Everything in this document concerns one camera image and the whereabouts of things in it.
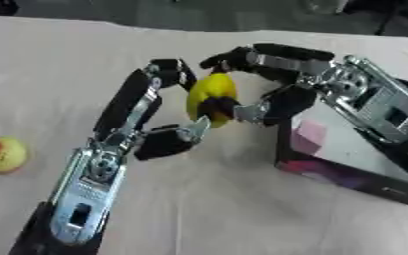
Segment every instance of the robotic hand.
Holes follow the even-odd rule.
[[[394,78],[368,59],[276,44],[238,47],[201,62],[202,68],[256,73],[282,86],[252,106],[215,99],[237,120],[279,124],[311,107],[317,95],[347,118],[362,136],[408,171],[408,82]]]
[[[182,60],[153,60],[134,71],[99,117],[94,137],[73,153],[46,202],[39,204],[10,255],[97,254],[112,204],[126,172],[126,156],[148,160],[178,154],[198,143],[210,127],[202,116],[181,127],[144,131],[162,104],[158,91],[184,89],[196,78]]]

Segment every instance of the table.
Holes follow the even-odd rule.
[[[0,254],[50,194],[125,77],[151,58],[197,63],[255,42],[368,56],[408,79],[408,38],[285,31],[204,33],[111,23],[0,18],[0,135],[29,145],[23,169],[0,176]],[[274,84],[236,73],[240,100]],[[151,123],[188,121],[185,92],[163,92]],[[236,123],[190,153],[130,159],[100,254],[408,254],[408,207],[278,172],[274,128]]]

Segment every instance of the yellow fruit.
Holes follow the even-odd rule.
[[[198,106],[209,97],[231,97],[237,99],[235,83],[229,75],[224,73],[211,74],[192,87],[187,97],[187,113],[196,121]],[[230,118],[220,112],[212,113],[212,128],[218,128],[225,124]]]
[[[9,173],[22,166],[27,159],[26,146],[14,137],[0,137],[0,173]]]

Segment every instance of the pink sponge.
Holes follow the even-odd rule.
[[[324,144],[327,127],[325,125],[302,120],[291,136],[291,147],[294,151],[313,155],[316,154]]]

